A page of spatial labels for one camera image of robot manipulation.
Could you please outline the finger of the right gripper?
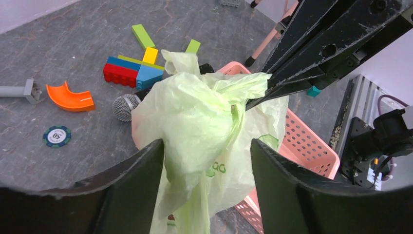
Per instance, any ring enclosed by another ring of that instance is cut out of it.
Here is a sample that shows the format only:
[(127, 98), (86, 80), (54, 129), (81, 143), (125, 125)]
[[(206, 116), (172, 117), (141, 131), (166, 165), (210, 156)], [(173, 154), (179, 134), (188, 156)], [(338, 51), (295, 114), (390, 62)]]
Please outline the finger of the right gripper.
[(286, 18), (287, 22), (278, 22), (283, 30), (282, 36), (262, 69), (271, 75), (268, 89), (264, 97), (249, 100), (247, 110), (267, 100), (303, 92), (311, 87), (307, 80), (288, 81), (288, 76), (281, 74), (281, 71), (293, 59), (303, 63), (299, 52), (308, 47), (309, 41), (320, 31), (322, 21), (328, 18), (337, 5), (337, 0), (300, 0), (293, 14)]
[(338, 0), (320, 31), (282, 68), (288, 81), (307, 80), (322, 90), (345, 77), (386, 45), (409, 31), (410, 0)]

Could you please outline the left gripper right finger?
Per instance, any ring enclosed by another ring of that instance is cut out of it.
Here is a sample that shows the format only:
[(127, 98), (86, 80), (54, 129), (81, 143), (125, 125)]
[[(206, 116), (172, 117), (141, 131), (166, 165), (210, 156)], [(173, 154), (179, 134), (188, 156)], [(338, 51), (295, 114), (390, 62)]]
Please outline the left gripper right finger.
[(251, 161), (266, 234), (410, 234), (413, 188), (374, 191), (337, 182), (259, 139)]

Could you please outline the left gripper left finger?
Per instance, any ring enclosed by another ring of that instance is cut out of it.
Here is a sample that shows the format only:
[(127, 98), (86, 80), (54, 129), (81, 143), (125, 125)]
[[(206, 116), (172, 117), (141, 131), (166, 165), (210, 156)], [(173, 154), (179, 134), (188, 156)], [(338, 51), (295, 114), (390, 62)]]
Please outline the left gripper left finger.
[(67, 188), (0, 187), (3, 234), (147, 234), (164, 162), (155, 140), (130, 158)]

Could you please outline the green avocado plastic bag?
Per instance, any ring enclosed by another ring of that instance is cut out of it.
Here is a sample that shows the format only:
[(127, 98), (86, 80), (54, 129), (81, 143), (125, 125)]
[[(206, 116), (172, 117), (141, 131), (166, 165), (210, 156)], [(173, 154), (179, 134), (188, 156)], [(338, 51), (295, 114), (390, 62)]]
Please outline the green avocado plastic bag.
[(201, 74), (195, 53), (162, 50), (169, 77), (155, 83), (131, 113), (138, 149), (164, 142), (152, 234), (207, 234), (210, 219), (255, 187), (250, 146), (256, 138), (278, 150), (289, 98), (264, 96), (266, 73)]

